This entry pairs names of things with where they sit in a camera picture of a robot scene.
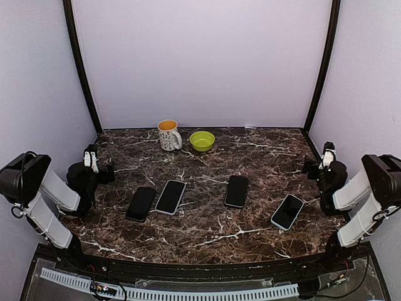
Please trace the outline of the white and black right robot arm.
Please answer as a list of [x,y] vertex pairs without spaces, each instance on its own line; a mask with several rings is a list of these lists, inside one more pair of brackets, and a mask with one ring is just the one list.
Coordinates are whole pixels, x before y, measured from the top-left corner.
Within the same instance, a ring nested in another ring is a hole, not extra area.
[[362,157],[362,169],[348,179],[346,166],[329,150],[320,161],[305,157],[301,172],[316,181],[326,216],[354,213],[332,233],[320,267],[333,272],[382,222],[400,210],[400,159],[392,155]]

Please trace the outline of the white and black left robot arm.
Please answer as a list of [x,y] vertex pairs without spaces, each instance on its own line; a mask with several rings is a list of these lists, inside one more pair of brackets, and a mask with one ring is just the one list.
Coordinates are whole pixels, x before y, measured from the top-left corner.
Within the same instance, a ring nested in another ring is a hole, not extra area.
[[96,151],[86,151],[83,161],[69,167],[66,181],[52,170],[50,156],[32,151],[20,154],[1,169],[1,195],[13,205],[13,216],[26,218],[75,273],[84,273],[89,266],[81,241],[61,223],[45,199],[49,198],[63,216],[86,217],[95,207],[98,185],[115,180],[114,162],[100,169],[96,155]]

